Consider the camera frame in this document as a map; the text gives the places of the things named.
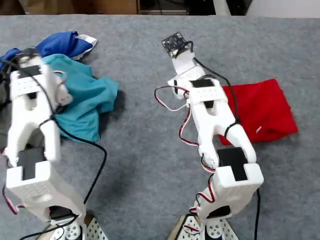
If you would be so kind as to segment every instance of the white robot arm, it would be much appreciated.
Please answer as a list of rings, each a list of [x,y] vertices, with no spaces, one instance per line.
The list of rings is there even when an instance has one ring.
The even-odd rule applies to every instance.
[[[17,57],[19,69],[10,75],[12,121],[4,155],[11,168],[7,170],[6,187],[40,220],[53,226],[72,222],[71,230],[63,231],[66,239],[85,240],[83,199],[54,167],[61,158],[60,134],[50,119],[58,105],[69,104],[72,96],[33,48]],[[44,135],[44,147],[25,149],[37,128]]]
[[[240,124],[235,124],[220,82],[213,75],[206,75],[198,64],[193,43],[185,41],[177,32],[164,39],[162,45],[177,73],[168,84],[178,99],[186,100],[198,132],[199,154],[214,173],[208,180],[208,187],[196,194],[190,211],[204,225],[218,226],[219,220],[237,214],[249,203],[264,178],[248,136]],[[225,136],[233,147],[216,150],[214,135]],[[219,239],[222,235],[223,231],[210,237]]]

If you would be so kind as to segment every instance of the perforated plate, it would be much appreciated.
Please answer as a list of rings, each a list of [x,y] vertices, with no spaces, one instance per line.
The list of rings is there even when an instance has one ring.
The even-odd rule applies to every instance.
[[[61,228],[55,230],[54,234],[51,236],[50,240],[66,240],[67,234],[73,234],[74,229],[71,225],[64,227],[64,231]],[[101,229],[98,221],[93,218],[89,226],[86,229],[86,240],[108,240],[104,231]]]
[[[225,240],[239,240],[236,233],[225,219],[220,219],[223,235]]]
[[[193,228],[201,229],[200,225],[198,224],[194,216],[187,216],[183,225],[188,225]],[[178,237],[176,238],[176,240],[201,240],[201,233],[197,235],[191,235],[185,232],[184,228],[182,227],[181,231],[178,233]]]
[[[86,230],[86,240],[108,240],[98,221],[93,218]]]

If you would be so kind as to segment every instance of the red and white wire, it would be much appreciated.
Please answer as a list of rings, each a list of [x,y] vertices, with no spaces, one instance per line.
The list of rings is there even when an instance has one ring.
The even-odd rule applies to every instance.
[[[181,109],[183,109],[184,107],[186,107],[187,106],[187,104],[184,104],[184,105],[182,105],[181,107],[178,107],[178,108],[176,108],[176,109],[172,109],[172,108],[170,108],[170,107],[168,107],[168,105],[167,104],[165,104],[158,96],[157,96],[157,91],[159,90],[159,89],[164,89],[164,88],[177,88],[177,89],[180,89],[180,90],[183,90],[184,91],[184,93],[189,93],[189,91],[187,90],[187,89],[185,89],[184,87],[180,87],[180,86],[159,86],[159,87],[157,87],[155,90],[154,90],[154,98],[157,100],[157,102],[158,103],[160,103],[162,106],[164,106],[166,109],[168,109],[169,111],[171,111],[171,112],[177,112],[177,111],[179,111],[179,110],[181,110]]]
[[[188,144],[188,145],[190,145],[190,146],[199,146],[199,143],[194,142],[194,141],[189,141],[189,140],[187,140],[187,139],[185,139],[185,138],[182,137],[182,133],[183,133],[183,131],[184,131],[187,123],[189,122],[190,117],[191,117],[191,110],[190,110],[190,108],[189,108],[189,109],[188,109],[188,113],[187,113],[187,115],[186,115],[186,118],[185,118],[183,124],[181,125],[181,127],[180,127],[180,129],[179,129],[179,138],[180,138],[181,141],[184,142],[185,144]]]
[[[211,186],[211,178],[213,177],[214,173],[210,175],[210,177],[208,178],[208,189],[209,189],[209,193],[210,193],[210,197],[207,197],[202,191],[201,192],[197,192],[195,195],[195,200],[198,203],[198,206],[200,206],[199,200],[198,200],[198,196],[203,197],[208,203],[214,203],[216,201],[215,195],[214,195],[214,191],[212,189]]]
[[[208,173],[214,174],[216,172],[216,170],[214,168],[208,167],[207,165],[204,164],[203,162],[204,160],[204,154],[201,157],[201,166],[204,170],[206,170]]]
[[[10,208],[10,210],[12,211],[12,213],[14,215],[17,215],[19,213],[19,209],[25,208],[24,205],[18,204],[18,205],[15,206],[12,203],[12,201],[6,196],[6,186],[3,186],[3,188],[2,188],[2,195],[3,195],[3,198],[4,198],[5,202],[6,202],[6,204],[8,205],[8,207]]]
[[[190,234],[190,235],[197,235],[197,234],[200,234],[203,230],[204,230],[204,225],[201,224],[201,227],[200,229],[196,228],[196,227],[193,227],[193,226],[189,226],[189,225],[183,225],[183,230],[187,233],[187,234]]]

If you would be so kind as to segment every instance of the gray carpet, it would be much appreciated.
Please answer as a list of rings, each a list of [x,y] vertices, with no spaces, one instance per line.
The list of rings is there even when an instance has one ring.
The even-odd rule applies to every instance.
[[[207,184],[197,149],[178,138],[186,112],[166,111],[153,98],[154,88],[175,75],[161,40],[176,31],[194,41],[199,60],[233,84],[278,79],[299,133],[254,145],[265,179],[258,236],[320,239],[320,19],[61,15],[0,20],[2,54],[35,46],[59,31],[77,30],[100,41],[84,62],[97,77],[118,81],[121,92],[116,110],[100,119],[99,143],[109,155],[87,208],[110,240],[164,239]],[[170,91],[162,97],[181,104]],[[193,124],[185,136],[196,140]],[[63,140],[61,152],[59,172],[85,196],[101,151]],[[16,240],[45,226],[28,212],[12,215],[1,203],[1,239]],[[253,196],[230,219],[242,240],[253,239],[256,204]]]

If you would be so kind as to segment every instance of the blue cloth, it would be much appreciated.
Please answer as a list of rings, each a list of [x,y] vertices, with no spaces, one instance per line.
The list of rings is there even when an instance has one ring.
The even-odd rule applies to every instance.
[[[90,66],[63,54],[53,54],[43,60],[53,71],[67,74],[65,85],[73,97],[66,110],[56,116],[59,124],[76,137],[98,141],[99,114],[114,109],[118,83],[108,77],[93,78]]]
[[[93,45],[83,39],[77,38],[78,33],[76,31],[57,32],[45,40],[43,40],[35,48],[38,50],[42,57],[49,56],[51,54],[64,54],[70,58],[82,54],[84,51],[93,47]],[[18,48],[12,48],[1,56],[0,59],[10,61],[16,54],[20,53]],[[4,66],[4,63],[0,63],[0,70]]]

